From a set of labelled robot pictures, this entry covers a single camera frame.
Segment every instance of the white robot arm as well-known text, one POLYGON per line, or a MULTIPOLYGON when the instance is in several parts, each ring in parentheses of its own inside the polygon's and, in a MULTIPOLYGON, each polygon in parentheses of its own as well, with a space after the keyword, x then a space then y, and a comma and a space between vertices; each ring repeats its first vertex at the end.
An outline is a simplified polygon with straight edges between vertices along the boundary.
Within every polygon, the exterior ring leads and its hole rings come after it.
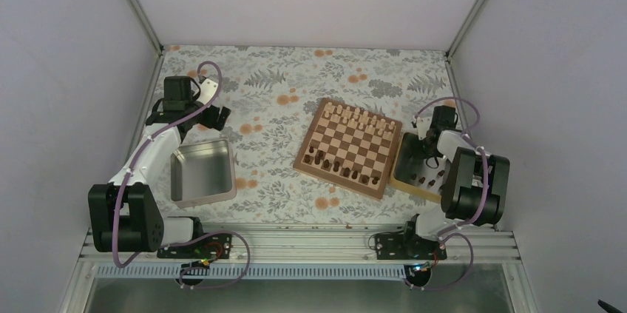
POLYGON ((98 251, 114 251, 112 242, 115 237, 119 252, 153 252, 162 246, 192 239, 193 218, 164 218, 150 189, 154 188, 170 156, 195 124, 218 130, 224 127, 231 111, 226 107, 220 111, 218 107, 207 105, 219 89, 219 85, 208 78, 200 85, 186 76, 165 79, 164 97, 153 106, 138 148, 109 183, 94 185, 89 191, 89 216, 94 246, 98 251), (192 94, 192 82, 200 88, 195 95, 192 94), (173 126, 195 112, 196 116, 173 126), (114 235, 115 206, 121 187, 122 203, 128 204, 129 213, 119 216, 114 235))

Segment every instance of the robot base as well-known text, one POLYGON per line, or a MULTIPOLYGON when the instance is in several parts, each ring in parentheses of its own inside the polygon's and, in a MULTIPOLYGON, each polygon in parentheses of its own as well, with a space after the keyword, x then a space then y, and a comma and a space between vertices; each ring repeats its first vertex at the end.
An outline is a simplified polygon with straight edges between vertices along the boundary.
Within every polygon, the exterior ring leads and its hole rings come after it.
POLYGON ((447 250, 440 249, 435 241, 412 234, 406 239, 404 233, 379 233, 375 235, 377 260, 445 260, 447 250))

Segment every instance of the orange flower pattern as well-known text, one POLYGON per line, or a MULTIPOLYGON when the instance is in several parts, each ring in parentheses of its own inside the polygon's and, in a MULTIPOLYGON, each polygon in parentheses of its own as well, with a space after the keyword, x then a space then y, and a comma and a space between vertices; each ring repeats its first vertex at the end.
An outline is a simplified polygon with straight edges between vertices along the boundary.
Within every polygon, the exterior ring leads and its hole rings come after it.
MULTIPOLYGON (((185 144, 228 139, 238 191, 230 201, 178 209, 170 200, 170 168, 165 166, 152 190, 168 215, 230 223, 354 225, 403 223, 431 207, 390 187, 382 200, 374 201, 300 174, 292 165, 323 97, 383 113, 412 130, 413 113, 422 105, 452 95, 441 52, 187 45, 166 50, 155 100, 163 97, 166 76, 197 78, 197 64, 204 60, 223 67, 223 91, 216 104, 232 114, 221 132, 195 126, 185 144)), ((211 67, 200 74, 216 75, 211 67)), ((429 123, 427 113, 420 124, 429 123)))

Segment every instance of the wooden board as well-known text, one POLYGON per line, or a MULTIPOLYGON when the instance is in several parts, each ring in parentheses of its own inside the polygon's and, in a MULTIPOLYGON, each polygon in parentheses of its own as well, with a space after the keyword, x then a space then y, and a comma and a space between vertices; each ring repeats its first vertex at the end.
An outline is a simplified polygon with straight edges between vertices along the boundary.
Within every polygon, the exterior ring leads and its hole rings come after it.
POLYGON ((323 98, 294 169, 380 200, 401 128, 399 121, 323 98))

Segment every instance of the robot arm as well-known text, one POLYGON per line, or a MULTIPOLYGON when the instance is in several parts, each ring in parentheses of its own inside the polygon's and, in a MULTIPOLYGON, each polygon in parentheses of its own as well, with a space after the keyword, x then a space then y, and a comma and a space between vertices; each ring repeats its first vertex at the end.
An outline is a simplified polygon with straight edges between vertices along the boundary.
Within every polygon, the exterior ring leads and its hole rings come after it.
POLYGON ((200 114, 169 128, 152 138, 159 129, 167 127, 183 117, 198 111, 213 99, 219 90, 217 84, 208 78, 202 80, 200 90, 192 94, 195 81, 186 76, 167 77, 164 81, 164 97, 152 108, 146 119, 146 127, 140 144, 150 141, 148 147, 141 145, 131 154, 124 167, 109 183, 94 185, 89 191, 89 216, 92 222, 94 246, 99 252, 111 252, 113 240, 113 219, 115 201, 124 177, 130 173, 128 186, 123 191, 123 203, 129 207, 128 215, 121 215, 118 229, 119 252, 153 252, 161 246, 181 243, 192 239, 194 221, 192 218, 163 218, 151 187, 157 182, 170 155, 179 147, 187 132, 195 125, 222 130, 230 110, 209 106, 200 114), (130 172, 131 159, 140 153, 130 172))
POLYGON ((509 160, 486 152, 488 173, 484 174, 479 152, 459 132, 452 130, 440 133, 437 147, 449 161, 449 169, 440 206, 418 216, 416 234, 423 239, 437 240, 437 233, 442 229, 470 219, 480 206, 484 176, 488 177, 489 184, 486 202, 473 224, 496 224, 505 208, 509 160))

